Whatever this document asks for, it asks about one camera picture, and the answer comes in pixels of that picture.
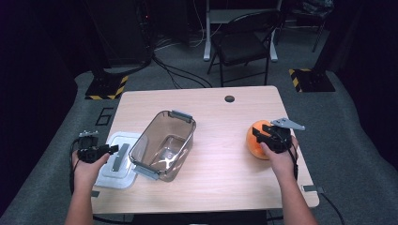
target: orange ball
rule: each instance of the orange ball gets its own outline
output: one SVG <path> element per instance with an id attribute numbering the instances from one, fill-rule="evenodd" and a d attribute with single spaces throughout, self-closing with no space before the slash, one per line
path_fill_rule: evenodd
<path id="1" fill-rule="evenodd" d="M 263 125 L 271 126 L 271 123 L 267 120 L 259 120 L 252 124 L 246 134 L 246 145 L 249 151 L 257 158 L 260 159 L 269 159 L 268 156 L 264 153 L 263 149 L 259 142 L 257 142 L 257 138 L 253 135 L 253 128 L 258 129 L 262 134 L 270 136 L 268 133 L 263 131 Z"/>

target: finger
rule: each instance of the finger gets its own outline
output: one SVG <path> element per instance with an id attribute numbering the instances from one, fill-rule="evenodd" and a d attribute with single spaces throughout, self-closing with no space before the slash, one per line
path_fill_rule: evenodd
<path id="1" fill-rule="evenodd" d="M 103 164 L 106 163 L 106 161 L 108 161 L 110 156 L 111 155 L 109 155 L 109 153 L 106 153 L 102 157 L 100 157 L 95 163 L 99 164 L 100 166 L 102 166 Z"/>
<path id="2" fill-rule="evenodd" d="M 269 156 L 272 151 L 269 149 L 268 145 L 266 143 L 264 143 L 264 142 L 261 142 L 260 145 L 261 145 L 261 148 L 263 149 L 264 153 L 267 156 Z"/>

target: gray floor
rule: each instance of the gray floor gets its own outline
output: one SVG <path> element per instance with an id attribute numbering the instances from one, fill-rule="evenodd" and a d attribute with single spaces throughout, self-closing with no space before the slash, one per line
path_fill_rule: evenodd
<path id="1" fill-rule="evenodd" d="M 307 128 L 305 131 L 296 131 L 302 154 L 314 183 L 324 188 L 342 213 L 345 224 L 398 224 L 397 171 L 380 157 L 361 129 L 356 108 L 339 79 L 328 72 L 336 88 L 336 92 L 330 93 L 297 93 L 290 79 L 288 69 L 311 68 L 314 65 L 326 36 L 327 33 L 317 51 L 312 53 L 314 34 L 283 31 L 280 43 L 276 46 L 279 60 L 270 65 L 268 85 L 279 89 L 289 118 Z M 206 75 L 209 62 L 203 61 L 203 49 L 204 42 L 191 48 L 177 43 L 158 49 L 155 54 L 165 64 L 188 70 L 217 87 L 218 69 L 215 67 Z M 249 66 L 256 69 L 262 63 Z M 231 73 L 240 71 L 240 67 L 236 67 Z M 175 79 L 183 88 L 201 88 L 196 82 L 176 76 Z M 0 224 L 63 223 L 70 200 L 69 146 L 78 133 L 85 129 L 98 130 L 99 142 L 105 143 L 112 123 L 96 126 L 97 119 L 103 108 L 112 108 L 106 112 L 114 115 L 119 102 L 118 99 L 84 100 L 85 90 L 91 81 L 92 74 L 89 72 L 76 78 L 79 92 L 73 107 L 19 194 L 0 218 Z M 255 77 L 231 82 L 228 86 L 259 85 L 261 81 L 261 78 Z M 174 88 L 170 76 L 152 62 L 145 69 L 129 76 L 125 91 Z M 313 212 L 320 224 L 340 224 L 337 214 L 322 197 Z M 270 213 L 276 217 L 281 210 L 271 210 Z M 133 215 L 104 217 L 131 220 Z"/>

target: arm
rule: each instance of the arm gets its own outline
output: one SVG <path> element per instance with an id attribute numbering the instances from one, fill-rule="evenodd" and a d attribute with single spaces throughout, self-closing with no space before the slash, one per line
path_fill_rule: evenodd
<path id="1" fill-rule="evenodd" d="M 292 137 L 292 142 L 296 146 L 299 142 Z M 276 154 L 272 152 L 265 143 L 261 143 L 264 153 L 269 157 L 272 170 L 278 179 L 282 193 L 283 220 L 289 224 L 317 224 L 316 219 L 310 211 L 304 197 L 299 190 L 298 183 L 293 174 L 293 161 L 289 153 L 283 152 Z"/>
<path id="2" fill-rule="evenodd" d="M 91 190 L 99 175 L 100 167 L 106 163 L 109 154 L 105 154 L 96 162 L 89 164 L 79 161 L 76 151 L 73 153 L 74 191 L 65 224 L 93 224 L 93 209 L 91 206 Z"/>

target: yellow black hazard tape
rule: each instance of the yellow black hazard tape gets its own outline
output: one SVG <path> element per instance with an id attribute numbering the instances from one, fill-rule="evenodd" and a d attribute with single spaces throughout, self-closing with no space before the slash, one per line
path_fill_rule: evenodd
<path id="1" fill-rule="evenodd" d="M 289 69 L 290 77 L 297 92 L 334 92 L 326 72 L 309 68 Z"/>
<path id="2" fill-rule="evenodd" d="M 128 76 L 125 76 L 121 82 L 119 87 L 117 88 L 116 92 L 114 95 L 108 95 L 108 96 L 85 96 L 85 99 L 93 99 L 93 100 L 104 100 L 104 99 L 117 99 L 119 98 L 122 93 L 123 93 L 123 89 L 126 85 Z"/>
<path id="3" fill-rule="evenodd" d="M 297 71 L 311 71 L 310 69 L 308 69 L 308 68 L 302 68 L 302 69 L 289 69 L 289 73 L 290 73 L 290 77 L 292 78 L 292 82 L 293 82 L 293 85 L 295 86 L 295 88 L 296 88 L 296 91 L 297 92 L 302 92 L 302 89 L 301 89 L 301 86 L 300 86 L 300 84 L 299 84 L 299 79 L 298 79 L 298 76 L 297 76 Z"/>

